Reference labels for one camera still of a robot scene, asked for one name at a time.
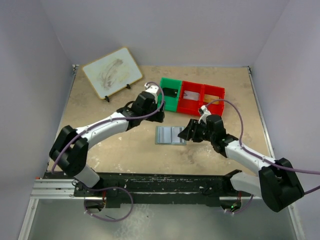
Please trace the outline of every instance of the plastic storage bin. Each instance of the plastic storage bin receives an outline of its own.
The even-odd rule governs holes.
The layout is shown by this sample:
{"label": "plastic storage bin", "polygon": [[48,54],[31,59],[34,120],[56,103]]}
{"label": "plastic storage bin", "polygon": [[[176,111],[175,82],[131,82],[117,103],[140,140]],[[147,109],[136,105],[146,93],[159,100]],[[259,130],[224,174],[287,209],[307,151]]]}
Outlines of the plastic storage bin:
{"label": "plastic storage bin", "polygon": [[[203,105],[208,104],[210,101],[208,100],[210,97],[209,96],[214,96],[217,99],[224,99],[225,98],[225,89],[223,87],[218,87],[218,86],[211,86],[211,85],[203,85]],[[225,108],[225,102],[224,101],[218,101],[213,104],[210,104],[208,107],[208,110],[212,114],[218,114],[222,116],[222,113]]]}
{"label": "plastic storage bin", "polygon": [[[164,91],[164,100],[165,106],[164,110],[166,111],[177,111],[180,90],[181,90],[182,81],[176,79],[170,79],[163,77],[160,82],[160,86]],[[158,106],[160,105],[162,96],[158,97]]]}
{"label": "plastic storage bin", "polygon": [[[190,96],[190,98],[193,99],[187,99],[189,97],[189,93],[186,93],[186,91],[195,93]],[[177,106],[177,112],[182,114],[200,116],[198,109],[202,106],[203,92],[204,91],[202,84],[183,81]]]}

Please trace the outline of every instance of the black base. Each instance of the black base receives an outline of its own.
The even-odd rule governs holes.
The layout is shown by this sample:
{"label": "black base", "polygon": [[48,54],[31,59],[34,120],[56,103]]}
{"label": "black base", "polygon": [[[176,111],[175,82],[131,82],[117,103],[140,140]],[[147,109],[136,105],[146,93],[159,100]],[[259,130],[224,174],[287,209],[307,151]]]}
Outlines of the black base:
{"label": "black base", "polygon": [[[275,164],[293,168],[285,158],[275,161]],[[295,172],[277,169],[275,166],[263,167],[259,171],[259,179],[262,199],[276,213],[305,195]]]}
{"label": "black base", "polygon": [[[103,172],[98,174],[102,182],[99,188],[125,188],[131,193],[135,204],[201,204],[220,207],[220,197],[238,196],[238,192],[230,188],[232,174],[226,176]],[[49,172],[44,175],[47,179],[52,177],[56,176]],[[89,191],[82,183],[77,183],[76,187],[78,190],[74,191],[75,197],[102,197],[101,191]],[[127,193],[121,190],[108,190],[106,197],[107,208],[119,208],[121,204],[130,204]]]}

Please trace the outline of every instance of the black stand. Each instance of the black stand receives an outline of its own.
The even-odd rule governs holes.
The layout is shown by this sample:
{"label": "black stand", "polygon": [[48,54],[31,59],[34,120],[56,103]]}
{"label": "black stand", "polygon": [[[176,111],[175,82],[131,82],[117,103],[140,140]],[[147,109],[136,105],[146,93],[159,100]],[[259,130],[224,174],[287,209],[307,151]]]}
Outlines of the black stand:
{"label": "black stand", "polygon": [[[131,89],[131,86],[130,86],[129,84],[127,84],[127,85],[126,85],[126,88],[127,88],[127,89]],[[110,98],[109,98],[108,96],[104,96],[104,99],[105,99],[108,103],[110,103]]]}

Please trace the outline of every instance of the metal frame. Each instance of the metal frame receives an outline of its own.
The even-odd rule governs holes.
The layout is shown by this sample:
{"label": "metal frame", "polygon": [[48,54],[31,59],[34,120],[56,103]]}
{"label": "metal frame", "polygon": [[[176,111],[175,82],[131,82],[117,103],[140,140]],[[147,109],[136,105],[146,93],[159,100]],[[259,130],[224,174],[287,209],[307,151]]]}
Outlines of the metal frame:
{"label": "metal frame", "polygon": [[[263,127],[263,131],[264,131],[264,138],[265,138],[265,141],[266,141],[266,145],[268,147],[270,156],[272,158],[275,158],[274,149],[272,148],[272,145],[271,145],[271,140],[270,140],[269,133],[268,133],[268,130],[267,130],[267,125],[266,125],[266,122],[265,122],[265,119],[264,119],[264,115],[262,113],[262,109],[261,109],[261,106],[260,106],[260,103],[259,103],[259,99],[258,99],[258,96],[257,96],[257,91],[256,91],[256,88],[255,88],[255,85],[254,85],[254,81],[253,81],[253,78],[252,78],[251,68],[248,66],[247,69],[248,69],[248,74],[249,74],[249,77],[250,77],[250,82],[251,82],[251,86],[252,86],[255,102],[256,102],[256,105],[258,107],[260,119],[261,119],[261,122],[262,122],[262,127]],[[291,217],[291,221],[292,221],[292,225],[293,225],[293,229],[294,229],[296,238],[298,240],[306,240],[306,235],[305,235],[305,232],[304,232],[302,224],[301,224],[301,219],[300,219],[298,208],[297,208],[296,204],[292,203],[288,207],[288,209],[289,209],[289,214],[290,214],[290,217]]]}
{"label": "metal frame", "polygon": [[[70,86],[69,96],[70,96],[71,89],[72,89],[72,86],[75,81],[78,66],[79,65],[73,65],[73,81]],[[259,99],[257,97],[257,92],[256,92],[255,85],[254,85],[253,78],[252,78],[251,68],[249,66],[246,66],[246,67],[248,70],[255,102],[256,102],[258,112],[260,115],[260,120],[261,120],[263,131],[264,131],[264,138],[265,138],[265,141],[266,141],[266,144],[268,147],[268,151],[269,151],[271,157],[275,157],[274,150],[271,145],[271,140],[270,140],[270,137],[268,134],[266,122],[265,122],[265,119],[264,119],[264,116],[263,116],[263,113],[261,110]],[[67,107],[67,103],[64,106],[63,113],[65,112],[66,107]],[[24,217],[24,221],[22,224],[22,228],[21,228],[18,240],[28,240],[30,230],[31,230],[31,227],[33,224],[33,220],[34,220],[34,217],[36,214],[39,199],[101,200],[101,197],[86,197],[86,198],[75,197],[74,196],[74,188],[75,187],[72,185],[72,181],[73,181],[72,179],[37,179],[37,180],[35,180],[35,183],[34,183],[31,195],[30,195],[29,205],[26,210],[26,214]],[[220,199],[220,201],[234,201],[237,198],[236,197],[229,197],[229,196],[228,197],[222,196],[219,199]],[[288,207],[288,210],[289,210],[289,214],[291,217],[291,221],[292,221],[292,225],[293,225],[293,229],[294,229],[296,238],[298,240],[306,240],[306,236],[303,231],[303,227],[301,225],[301,220],[300,220],[300,216],[299,216],[296,204],[295,203],[291,204]]]}

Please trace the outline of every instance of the drawing on whiteboard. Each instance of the drawing on whiteboard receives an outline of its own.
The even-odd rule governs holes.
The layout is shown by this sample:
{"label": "drawing on whiteboard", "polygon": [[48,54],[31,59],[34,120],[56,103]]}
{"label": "drawing on whiteboard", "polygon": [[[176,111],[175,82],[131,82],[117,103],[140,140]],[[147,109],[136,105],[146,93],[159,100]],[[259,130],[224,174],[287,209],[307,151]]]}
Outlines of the drawing on whiteboard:
{"label": "drawing on whiteboard", "polygon": [[119,84],[129,76],[130,66],[122,59],[116,58],[102,69],[98,75],[98,81],[104,89],[108,90],[114,83]]}

